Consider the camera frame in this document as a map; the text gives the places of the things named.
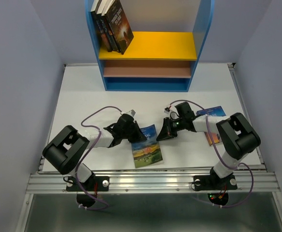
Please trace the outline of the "Animal Farm book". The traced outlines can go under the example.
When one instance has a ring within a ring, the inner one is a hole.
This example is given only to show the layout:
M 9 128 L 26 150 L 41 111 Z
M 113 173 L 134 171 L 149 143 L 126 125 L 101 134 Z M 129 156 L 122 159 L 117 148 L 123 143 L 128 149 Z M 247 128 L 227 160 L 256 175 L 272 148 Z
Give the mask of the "Animal Farm book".
M 159 142 L 156 140 L 157 133 L 155 125 L 141 128 L 142 133 L 146 137 L 146 141 L 133 143 L 132 155 L 135 168 L 147 167 L 163 162 L 163 156 Z

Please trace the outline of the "Three Days to See book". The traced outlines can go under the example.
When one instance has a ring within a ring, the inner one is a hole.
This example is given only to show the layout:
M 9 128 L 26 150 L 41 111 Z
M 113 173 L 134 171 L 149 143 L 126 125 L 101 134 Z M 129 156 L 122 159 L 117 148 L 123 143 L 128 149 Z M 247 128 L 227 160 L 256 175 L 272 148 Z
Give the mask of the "Three Days to See book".
M 111 21 L 115 39 L 121 49 L 121 54 L 123 55 L 132 42 L 134 35 L 123 6 L 119 0 L 115 0 L 111 5 L 110 10 L 108 11 L 108 18 Z

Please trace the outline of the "A Tale of Two Cities book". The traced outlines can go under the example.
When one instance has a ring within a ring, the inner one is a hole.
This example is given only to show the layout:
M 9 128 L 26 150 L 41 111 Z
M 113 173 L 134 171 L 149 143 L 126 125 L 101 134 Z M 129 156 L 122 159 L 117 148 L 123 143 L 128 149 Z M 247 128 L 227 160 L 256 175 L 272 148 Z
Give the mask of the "A Tale of Two Cities book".
M 106 1 L 107 0 L 94 0 L 92 7 L 91 7 L 91 10 L 90 10 L 90 13 L 91 13 L 92 19 L 94 21 L 95 27 L 97 29 L 97 32 L 99 33 L 99 35 L 101 37 L 101 40 L 103 41 L 107 51 L 111 52 L 112 49 L 111 49 L 111 46 L 109 44 L 107 35 L 104 31 L 105 26 L 104 26 L 102 16 L 101 16 L 102 10 L 103 10 L 103 8 L 106 4 Z

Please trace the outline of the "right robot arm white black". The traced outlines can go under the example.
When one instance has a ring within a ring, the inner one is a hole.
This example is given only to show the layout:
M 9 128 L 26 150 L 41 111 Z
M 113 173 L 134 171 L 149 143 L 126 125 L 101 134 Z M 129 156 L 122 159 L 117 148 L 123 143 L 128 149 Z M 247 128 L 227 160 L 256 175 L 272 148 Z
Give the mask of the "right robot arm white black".
M 209 175 L 197 175 L 192 182 L 192 189 L 203 190 L 235 190 L 237 184 L 233 172 L 241 161 L 261 144 L 261 139 L 251 124 L 241 113 L 231 116 L 196 115 L 191 101 L 176 100 L 178 117 L 168 116 L 163 119 L 162 129 L 157 141 L 177 137 L 178 132 L 206 132 L 209 136 L 220 136 L 225 151 L 219 155 L 219 161 L 211 168 Z

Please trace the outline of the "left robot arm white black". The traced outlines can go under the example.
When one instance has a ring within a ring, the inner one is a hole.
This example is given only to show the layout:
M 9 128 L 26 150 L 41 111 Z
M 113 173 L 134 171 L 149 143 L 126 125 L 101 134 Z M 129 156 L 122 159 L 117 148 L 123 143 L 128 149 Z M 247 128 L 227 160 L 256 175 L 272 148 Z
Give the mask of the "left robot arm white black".
M 71 175 L 77 179 L 82 190 L 90 190 L 94 185 L 93 172 L 81 161 L 84 152 L 89 148 L 111 148 L 123 140 L 131 144 L 144 142 L 146 136 L 139 128 L 137 121 L 130 114 L 122 114 L 118 121 L 96 134 L 79 133 L 71 125 L 65 126 L 43 149 L 42 156 L 62 175 Z

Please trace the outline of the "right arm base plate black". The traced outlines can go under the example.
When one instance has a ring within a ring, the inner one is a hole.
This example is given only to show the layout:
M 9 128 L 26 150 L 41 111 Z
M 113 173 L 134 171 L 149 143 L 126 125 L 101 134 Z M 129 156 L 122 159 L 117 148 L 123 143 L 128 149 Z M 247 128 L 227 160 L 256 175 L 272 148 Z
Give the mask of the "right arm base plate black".
M 192 182 L 195 191 L 214 191 L 214 190 L 237 190 L 237 182 L 234 175 L 219 178 L 214 175 L 196 175 Z

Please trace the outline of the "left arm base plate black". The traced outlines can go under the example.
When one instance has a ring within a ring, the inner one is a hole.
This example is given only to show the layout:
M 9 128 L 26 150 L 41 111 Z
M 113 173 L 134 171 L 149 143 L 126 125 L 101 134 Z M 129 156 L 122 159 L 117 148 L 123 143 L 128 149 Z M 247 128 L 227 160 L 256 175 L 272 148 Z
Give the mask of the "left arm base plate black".
M 63 177 L 63 181 L 66 183 L 66 191 L 68 192 L 80 192 L 82 189 L 77 184 L 76 179 L 73 176 Z M 81 183 L 83 188 L 89 192 L 106 192 L 109 191 L 110 177 L 109 176 L 95 176 L 89 178 L 86 182 Z

